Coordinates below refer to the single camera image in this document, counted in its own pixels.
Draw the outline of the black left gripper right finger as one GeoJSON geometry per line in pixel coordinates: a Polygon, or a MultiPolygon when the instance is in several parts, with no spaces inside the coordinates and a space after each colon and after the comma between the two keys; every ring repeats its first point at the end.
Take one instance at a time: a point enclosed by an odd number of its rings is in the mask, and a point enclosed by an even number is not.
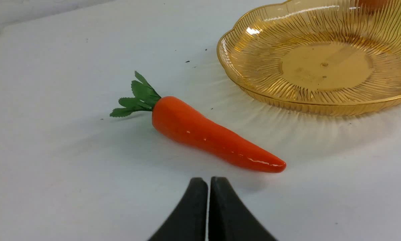
{"type": "Polygon", "coordinates": [[[210,182],[208,239],[210,241],[275,241],[252,215],[226,177],[210,182]]]}

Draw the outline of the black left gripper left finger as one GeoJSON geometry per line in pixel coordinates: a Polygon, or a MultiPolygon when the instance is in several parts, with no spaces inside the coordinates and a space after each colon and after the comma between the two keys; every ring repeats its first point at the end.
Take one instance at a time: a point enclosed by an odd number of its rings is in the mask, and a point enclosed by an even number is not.
{"type": "Polygon", "coordinates": [[[200,177],[193,177],[184,195],[150,241],[204,241],[208,185],[200,177]]]}

